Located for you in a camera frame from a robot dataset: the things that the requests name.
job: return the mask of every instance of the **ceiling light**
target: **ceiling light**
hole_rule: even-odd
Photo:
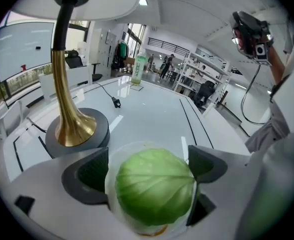
[[[235,44],[235,45],[238,45],[238,38],[232,38],[231,41]]]
[[[238,83],[235,83],[235,85],[238,86],[238,87],[240,87],[240,88],[243,88],[243,89],[247,90],[246,87],[243,87],[242,85],[240,85],[240,84],[238,84]]]
[[[147,3],[146,0],[139,0],[139,4],[140,4],[141,6],[147,6],[147,5],[148,5],[148,3]]]

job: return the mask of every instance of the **cabbage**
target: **cabbage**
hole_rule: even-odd
[[[163,148],[130,156],[116,176],[123,211],[146,226],[174,223],[191,207],[194,182],[188,165]]]

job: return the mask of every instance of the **gooseneck stand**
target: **gooseneck stand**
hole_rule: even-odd
[[[65,67],[66,36],[73,9],[88,0],[55,0],[60,5],[52,47],[52,73],[59,103],[60,116],[46,133],[48,152],[64,154],[105,147],[110,132],[106,117],[92,108],[77,108],[69,91]]]

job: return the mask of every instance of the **cable connector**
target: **cable connector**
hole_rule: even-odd
[[[113,105],[115,106],[115,108],[120,108],[121,107],[121,102],[118,98],[115,97],[111,97]]]

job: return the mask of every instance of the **shelf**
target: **shelf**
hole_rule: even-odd
[[[224,76],[228,76],[228,74],[223,71],[221,68],[217,67],[215,64],[211,63],[210,61],[208,61],[207,59],[204,59],[203,57],[201,57],[200,55],[196,54],[196,53],[193,53],[191,52],[190,55],[193,55],[197,58],[199,58],[199,60],[206,64],[207,66],[211,67],[213,70],[217,71],[219,74],[222,74]]]
[[[212,79],[212,80],[214,80],[214,81],[216,81],[216,82],[218,82],[218,83],[220,83],[220,84],[223,84],[223,82],[220,81],[219,79],[217,79],[216,77],[213,77],[211,74],[209,74],[209,73],[203,71],[202,69],[200,69],[200,68],[198,68],[198,67],[196,67],[196,66],[194,66],[194,65],[191,65],[191,64],[189,64],[189,63],[186,63],[186,66],[188,66],[188,67],[190,67],[190,68],[193,68],[193,69],[199,71],[201,74],[203,74],[203,75],[209,77],[210,79]]]
[[[200,79],[198,79],[198,78],[192,78],[192,77],[190,77],[189,75],[186,75],[186,74],[182,74],[182,76],[183,77],[185,77],[185,78],[189,78],[189,79],[191,79],[191,80],[194,80],[195,82],[197,82],[197,83],[199,83],[199,84],[203,84],[201,81],[200,81]]]
[[[193,88],[191,88],[191,87],[189,87],[188,85],[183,84],[183,83],[181,83],[181,82],[179,82],[178,85],[179,85],[179,86],[182,86],[182,87],[185,87],[185,88],[187,88],[187,89],[189,89],[189,90],[191,90],[191,91],[194,90]]]

